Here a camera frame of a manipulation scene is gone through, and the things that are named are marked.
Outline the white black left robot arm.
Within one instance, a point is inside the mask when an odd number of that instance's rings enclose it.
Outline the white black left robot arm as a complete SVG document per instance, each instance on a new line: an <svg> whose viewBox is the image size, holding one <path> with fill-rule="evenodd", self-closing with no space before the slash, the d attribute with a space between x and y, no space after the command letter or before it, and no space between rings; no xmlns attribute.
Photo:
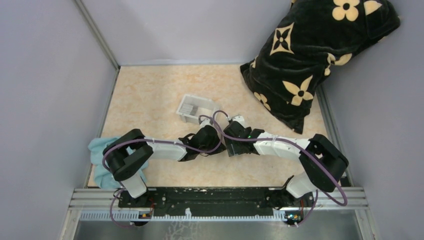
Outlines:
<svg viewBox="0 0 424 240"><path fill-rule="evenodd" d="M149 160L187 162L200 154L211 156L226 150L217 130L210 125L175 140L147 137L135 128L103 150L102 165L129 193L131 202L144 207L149 203L150 193L139 171Z"/></svg>

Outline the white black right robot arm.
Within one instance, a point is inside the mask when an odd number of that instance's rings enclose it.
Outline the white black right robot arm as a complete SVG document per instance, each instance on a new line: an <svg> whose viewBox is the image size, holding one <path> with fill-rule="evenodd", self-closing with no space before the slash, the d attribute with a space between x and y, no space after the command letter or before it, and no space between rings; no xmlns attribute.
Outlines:
<svg viewBox="0 0 424 240"><path fill-rule="evenodd" d="M275 156L298 162L303 172L285 183L281 199L287 206L295 206L301 197L320 190L332 193L349 165L346 157L322 134L312 138L287 138L263 129L244 127L236 120L224 129L228 155L242 154Z"/></svg>

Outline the white plastic card box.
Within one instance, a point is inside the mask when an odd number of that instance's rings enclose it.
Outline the white plastic card box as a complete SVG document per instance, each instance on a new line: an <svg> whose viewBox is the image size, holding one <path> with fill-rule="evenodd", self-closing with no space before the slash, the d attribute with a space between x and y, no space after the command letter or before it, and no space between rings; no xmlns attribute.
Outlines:
<svg viewBox="0 0 424 240"><path fill-rule="evenodd" d="M212 99L192 94L184 94L176 110L176 114L184 123L199 125L199 116L211 116L221 106Z"/></svg>

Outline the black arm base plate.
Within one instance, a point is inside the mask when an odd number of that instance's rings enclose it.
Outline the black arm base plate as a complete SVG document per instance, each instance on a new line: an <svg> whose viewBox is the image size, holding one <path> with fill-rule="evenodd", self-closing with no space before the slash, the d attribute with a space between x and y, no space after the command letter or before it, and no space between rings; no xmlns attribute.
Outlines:
<svg viewBox="0 0 424 240"><path fill-rule="evenodd" d="M133 198L128 191L118 197L120 208L148 208L165 204L218 204L253 203L255 206L283 208L310 207L314 194L309 192L295 199L283 191L282 187L153 187L142 196Z"/></svg>

